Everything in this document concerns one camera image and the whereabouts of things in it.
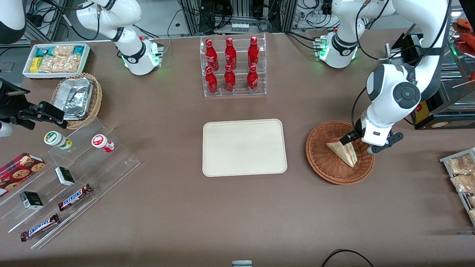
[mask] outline clear acrylic display stand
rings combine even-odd
[[[247,50],[249,49],[251,36],[257,37],[257,46],[259,46],[259,63],[256,68],[259,79],[257,80],[257,91],[253,94],[247,91],[247,74],[249,73],[249,66],[247,64]],[[265,95],[267,92],[266,83],[266,36],[265,34],[254,35],[232,35],[233,44],[237,53],[237,68],[234,70],[236,75],[236,90],[230,93],[226,90],[226,83],[224,81],[224,74],[226,72],[226,58],[224,51],[226,50],[226,37],[225,36],[208,36],[201,37],[200,39],[200,58],[201,58],[201,75],[203,76],[203,88],[205,97],[212,96],[253,96],[253,95]],[[206,61],[206,46],[205,40],[211,39],[213,41],[213,47],[218,53],[219,70],[214,72],[216,79],[218,80],[218,93],[212,95],[206,85],[205,68],[208,66]]]
[[[111,153],[92,146],[91,140],[98,133],[104,134],[107,139],[114,142],[115,148]],[[112,129],[97,118],[74,131],[68,138],[73,141],[68,150],[57,147],[49,150],[42,156],[47,165],[41,173],[29,178],[0,199],[1,222],[8,226],[9,233],[18,236],[18,242],[22,232],[49,219],[53,214],[58,214],[60,224],[38,233],[25,242],[31,249],[45,245],[140,164],[114,136]],[[55,173],[58,166],[71,171],[76,181],[73,186],[68,187],[59,182]],[[59,211],[58,203],[88,183],[94,191],[66,210]],[[26,209],[19,197],[23,191],[38,193],[44,207],[39,210]]]
[[[445,158],[442,158],[442,159],[439,160],[440,162],[442,162],[444,164],[445,168],[447,169],[447,172],[450,175],[450,179],[453,179],[454,177],[456,177],[456,175],[453,173],[452,169],[449,167],[448,161],[450,159],[458,158],[458,157],[466,155],[466,154],[470,155],[472,160],[475,162],[475,148],[468,149],[468,150],[459,152],[457,154],[453,154],[451,156],[448,156],[448,157],[445,157]],[[462,200],[462,203],[464,204],[464,207],[465,207],[465,210],[467,211],[467,213],[469,212],[469,210],[475,209],[475,207],[472,207],[472,205],[468,201],[468,198],[471,197],[471,196],[474,196],[475,193],[460,193],[460,192],[457,192],[457,193],[458,193],[460,199]],[[469,216],[469,217],[470,217],[470,220],[472,221],[473,226],[475,227],[475,219],[472,218],[471,216]]]

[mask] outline red-capped bottle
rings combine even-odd
[[[213,41],[211,39],[206,39],[206,61],[208,65],[213,68],[213,71],[219,70],[219,63],[218,63],[218,54],[213,47]]]
[[[224,55],[226,56],[226,64],[230,64],[232,69],[236,69],[238,67],[238,59],[236,56],[236,48],[233,45],[233,38],[228,37],[226,38],[226,50],[224,51]]]
[[[206,66],[205,71],[205,80],[206,85],[208,87],[208,91],[210,94],[215,95],[218,93],[218,80],[216,79],[216,76],[213,73],[213,69],[210,66]]]
[[[249,67],[252,65],[256,65],[259,63],[259,47],[257,46],[257,37],[251,37],[251,45],[249,46],[249,50],[247,51],[247,64]]]
[[[251,94],[257,91],[257,80],[259,76],[256,73],[256,65],[249,67],[249,73],[247,74],[247,91]]]
[[[231,64],[226,65],[226,73],[224,74],[224,80],[226,81],[226,90],[230,93],[236,89],[236,75],[234,75]]]

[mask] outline brown table surface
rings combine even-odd
[[[381,56],[401,32],[369,30],[361,43]],[[474,131],[415,131],[399,122],[394,130],[405,138],[376,156],[366,180],[330,184],[307,162],[307,135],[324,121],[349,121],[380,62],[359,51],[350,66],[332,69],[284,34],[266,37],[267,95],[240,99],[205,99],[199,38],[173,39],[163,67],[146,76],[124,68],[112,42],[89,43],[95,56],[88,71],[104,92],[99,117],[143,163],[42,249],[30,250],[0,223],[0,266],[226,267],[237,259],[256,267],[320,266],[337,248],[379,267],[475,266],[475,237],[455,235],[471,223],[438,161],[474,147]],[[23,86],[36,103],[49,100],[57,83],[26,78]],[[363,96],[356,114],[368,103]],[[270,118],[284,126],[285,173],[203,175],[205,123]],[[21,152],[45,153],[48,130],[58,128],[16,127],[0,140],[0,164]],[[327,266],[366,263],[338,255]]]

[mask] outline wicker basket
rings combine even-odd
[[[67,79],[80,79],[80,78],[88,78],[93,81],[94,87],[93,87],[93,95],[91,98],[91,103],[89,104],[89,110],[88,110],[88,116],[86,119],[82,121],[67,121],[67,128],[69,130],[75,130],[84,124],[86,124],[88,121],[96,118],[97,114],[99,113],[99,109],[101,108],[101,101],[102,101],[102,89],[101,85],[98,83],[96,78],[94,76],[90,75],[89,73],[81,73],[79,75],[74,75],[71,77],[68,77]],[[51,101],[49,101],[51,104],[55,102],[56,99],[56,94],[58,93],[59,85],[56,86],[56,89],[53,93],[53,97],[51,98]]]
[[[367,152],[368,144],[358,139],[353,142],[358,161],[352,168],[343,162],[326,146],[332,138],[341,138],[351,132],[351,124],[342,121],[328,121],[315,127],[307,138],[305,151],[313,170],[325,180],[341,184],[361,182],[374,166],[374,155]]]

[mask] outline snack box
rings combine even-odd
[[[46,166],[42,158],[22,153],[0,167],[0,197]]]
[[[76,72],[59,72],[59,73],[34,73],[30,71],[31,63],[33,58],[37,56],[38,49],[49,48],[57,45],[64,46],[83,46],[84,50],[81,55],[81,60],[79,61],[79,67]],[[31,48],[28,60],[23,68],[23,75],[30,79],[56,79],[56,78],[65,78],[73,75],[79,75],[83,73],[84,67],[86,66],[87,56],[89,55],[90,47],[86,43],[53,43],[53,44],[38,44],[34,45]]]

